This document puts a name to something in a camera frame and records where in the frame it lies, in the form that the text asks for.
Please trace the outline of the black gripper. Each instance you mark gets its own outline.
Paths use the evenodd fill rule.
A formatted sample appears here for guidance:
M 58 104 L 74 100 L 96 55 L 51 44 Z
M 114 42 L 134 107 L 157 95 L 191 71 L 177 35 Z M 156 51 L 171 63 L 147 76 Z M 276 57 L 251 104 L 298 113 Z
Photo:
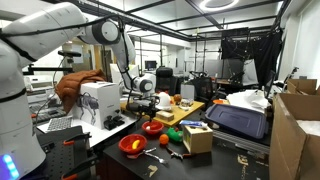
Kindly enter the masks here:
M 150 118 L 154 118 L 156 116 L 156 112 L 158 109 L 156 108 L 156 104 L 158 101 L 156 99 L 146 100 L 143 102 L 142 100 L 137 102 L 130 102 L 126 105 L 126 109 L 130 112 L 138 113 L 139 115 L 148 115 Z

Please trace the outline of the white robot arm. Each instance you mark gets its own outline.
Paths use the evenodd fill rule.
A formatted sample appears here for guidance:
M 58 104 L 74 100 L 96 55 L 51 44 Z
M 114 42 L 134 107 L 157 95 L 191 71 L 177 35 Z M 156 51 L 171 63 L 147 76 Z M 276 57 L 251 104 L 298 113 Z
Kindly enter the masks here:
M 19 180 L 46 159 L 28 107 L 24 82 L 25 67 L 36 71 L 39 59 L 77 37 L 87 44 L 109 45 L 125 87 L 148 93 L 153 83 L 129 73 L 136 56 L 134 45 L 122 21 L 115 14 L 87 19 L 77 5 L 53 4 L 13 21 L 0 32 L 0 179 Z

